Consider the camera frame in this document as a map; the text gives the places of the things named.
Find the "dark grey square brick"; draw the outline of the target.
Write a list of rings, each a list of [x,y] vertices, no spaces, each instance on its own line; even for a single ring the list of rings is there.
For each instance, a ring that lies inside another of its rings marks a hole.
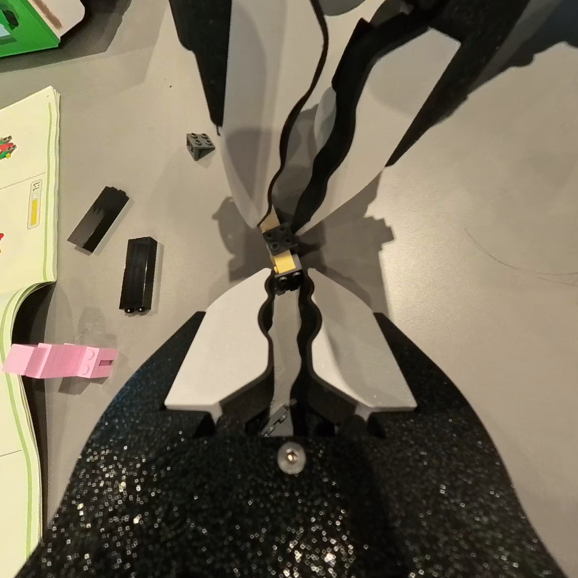
[[[263,232],[263,238],[272,256],[278,256],[298,247],[291,225],[282,223]]]

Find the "yellow and black brick assembly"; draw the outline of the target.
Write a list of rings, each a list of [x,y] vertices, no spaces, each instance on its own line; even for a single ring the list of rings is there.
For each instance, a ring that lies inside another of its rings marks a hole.
[[[279,217],[276,209],[272,207],[263,222],[259,225],[259,228],[263,235],[264,231],[277,227],[282,223],[291,225],[285,221],[283,217]],[[304,273],[300,263],[299,252],[299,244],[295,250],[286,251],[278,256],[272,256],[269,252],[274,272],[272,283],[276,295],[283,295],[284,293],[295,291],[299,289],[302,284]]]

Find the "black curved brick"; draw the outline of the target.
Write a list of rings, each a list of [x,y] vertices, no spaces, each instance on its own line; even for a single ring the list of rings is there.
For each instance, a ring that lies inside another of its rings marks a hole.
[[[130,239],[119,309],[125,314],[147,313],[153,305],[157,241],[150,236]]]

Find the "long black slope brick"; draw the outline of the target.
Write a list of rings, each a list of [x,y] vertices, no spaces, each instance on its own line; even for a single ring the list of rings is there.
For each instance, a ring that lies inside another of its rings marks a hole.
[[[98,195],[67,241],[93,253],[129,201],[126,192],[107,186]]]

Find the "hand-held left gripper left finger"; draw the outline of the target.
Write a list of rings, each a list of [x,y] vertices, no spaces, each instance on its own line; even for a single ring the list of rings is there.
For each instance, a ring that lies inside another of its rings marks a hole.
[[[257,415],[273,395],[269,330],[272,270],[263,268],[218,297],[198,331],[165,398],[171,410]]]

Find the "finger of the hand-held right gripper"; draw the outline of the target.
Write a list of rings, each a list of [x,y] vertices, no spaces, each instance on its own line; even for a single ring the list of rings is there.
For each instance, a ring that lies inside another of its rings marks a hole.
[[[317,152],[294,233],[313,228],[379,177],[460,47],[451,35],[400,15],[346,50],[315,113]]]
[[[270,210],[282,136],[308,100],[327,55],[318,1],[233,1],[222,122],[232,199],[249,227]]]

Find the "grey desk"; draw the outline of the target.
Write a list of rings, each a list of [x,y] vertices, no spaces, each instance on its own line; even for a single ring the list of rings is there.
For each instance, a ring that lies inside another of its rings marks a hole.
[[[466,394],[541,531],[577,525],[577,1],[377,183],[311,231],[312,265],[383,312]],[[266,250],[229,197],[194,55],[168,1],[96,1],[55,50],[1,59],[1,107],[61,94],[58,280],[20,310],[36,340],[117,347],[103,385],[34,385],[45,520],[113,395]],[[101,191],[129,197],[93,253],[67,239]],[[153,305],[119,309],[130,239],[157,241]]]

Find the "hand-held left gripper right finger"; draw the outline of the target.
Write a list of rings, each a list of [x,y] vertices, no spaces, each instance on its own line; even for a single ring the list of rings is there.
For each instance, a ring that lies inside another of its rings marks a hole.
[[[371,308],[315,268],[300,287],[300,403],[327,420],[409,412],[414,395]]]

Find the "dark grey bracket brick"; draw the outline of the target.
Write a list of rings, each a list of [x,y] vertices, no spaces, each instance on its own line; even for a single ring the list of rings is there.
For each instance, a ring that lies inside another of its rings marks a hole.
[[[193,160],[198,162],[206,155],[212,153],[216,147],[213,141],[209,138],[207,134],[204,133],[187,133],[186,136],[186,148],[192,156]]]

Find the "pink brick assembly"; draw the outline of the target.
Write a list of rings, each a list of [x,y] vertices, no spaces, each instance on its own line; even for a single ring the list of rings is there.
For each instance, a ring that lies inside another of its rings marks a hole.
[[[106,378],[112,372],[116,349],[76,344],[12,344],[2,372],[34,379]]]

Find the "pale green instruction booklet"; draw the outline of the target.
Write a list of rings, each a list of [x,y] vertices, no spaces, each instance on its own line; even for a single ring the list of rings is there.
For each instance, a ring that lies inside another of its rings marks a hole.
[[[21,305],[57,275],[60,96],[47,87],[1,110],[1,364]],[[42,532],[40,454],[21,376],[1,372],[1,577]]]

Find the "green cardboard box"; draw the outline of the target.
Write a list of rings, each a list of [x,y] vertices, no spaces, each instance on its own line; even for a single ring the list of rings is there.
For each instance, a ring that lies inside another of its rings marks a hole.
[[[58,47],[84,16],[82,1],[1,1],[1,57]]]

